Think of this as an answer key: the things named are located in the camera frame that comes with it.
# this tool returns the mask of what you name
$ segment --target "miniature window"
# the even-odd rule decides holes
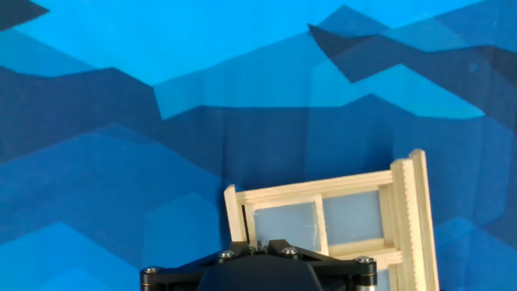
[[[234,242],[286,239],[336,259],[367,255],[386,289],[439,290],[421,150],[388,171],[244,192],[230,186],[225,202]]]

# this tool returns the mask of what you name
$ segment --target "screw head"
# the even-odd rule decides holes
[[[296,255],[298,253],[298,250],[295,247],[285,247],[282,250],[282,254],[284,255]]]
[[[147,267],[144,270],[144,272],[147,274],[156,274],[156,273],[160,272],[161,270],[162,270],[162,268],[160,268],[160,267],[151,266],[151,267]]]
[[[357,263],[361,263],[361,264],[368,264],[368,263],[375,262],[375,259],[362,255],[362,256],[360,256],[358,258],[355,258],[355,261]]]
[[[231,259],[233,256],[235,255],[235,253],[231,250],[226,250],[226,251],[222,251],[220,254],[219,254],[219,257],[221,259]]]

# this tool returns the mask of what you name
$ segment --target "wood strip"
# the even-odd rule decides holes
[[[326,237],[325,214],[323,211],[323,198],[321,195],[314,197],[314,220],[317,225],[317,236],[320,241],[320,251],[322,255],[329,255],[329,242]]]
[[[384,232],[384,244],[386,247],[394,247],[393,218],[389,199],[389,186],[379,188],[380,216],[382,217],[382,230]]]
[[[426,275],[422,253],[422,235],[414,181],[413,161],[398,160],[392,164],[393,185],[401,211],[401,240],[407,291],[425,291]]]
[[[229,232],[233,242],[245,242],[246,228],[242,206],[237,202],[235,186],[230,185],[225,190],[226,213],[228,214]]]
[[[385,248],[383,238],[369,239],[360,242],[350,242],[329,246],[330,256],[358,254],[361,252],[378,251]]]
[[[258,190],[244,191],[237,193],[237,200],[242,204],[249,204],[251,201],[282,199],[290,197],[293,193],[297,196],[322,194],[326,192],[336,192],[347,188],[378,187],[392,183],[391,171],[379,171],[368,174],[346,176],[334,179],[324,179],[306,183],[295,183],[291,185],[264,188]]]
[[[377,261],[377,271],[386,270],[391,265],[401,264],[403,260],[402,252],[394,247],[378,251],[366,251],[356,254],[339,255],[335,256],[334,258],[347,260],[355,259],[357,257],[360,257],[361,255],[366,255],[368,257],[374,258]]]
[[[431,198],[427,177],[426,154],[415,150],[410,154],[414,164],[414,180],[418,201],[420,234],[422,235],[423,262],[425,265],[426,284],[429,291],[439,291],[438,268],[436,263],[435,235],[431,216]]]

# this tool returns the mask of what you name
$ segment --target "wooden window frame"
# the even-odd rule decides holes
[[[384,237],[329,247],[323,199],[371,191],[379,192]],[[392,291],[439,291],[427,162],[422,150],[393,162],[387,171],[244,192],[236,192],[231,185],[225,190],[225,203],[234,242],[256,241],[255,210],[314,203],[321,254],[336,259],[375,258],[378,270],[389,270]]]

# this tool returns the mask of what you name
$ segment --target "frosted window pane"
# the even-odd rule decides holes
[[[323,200],[329,245],[383,238],[379,192]]]
[[[389,287],[389,272],[382,270],[377,273],[377,291],[390,291]]]
[[[257,240],[286,239],[293,246],[319,251],[314,211],[314,203],[256,210]]]

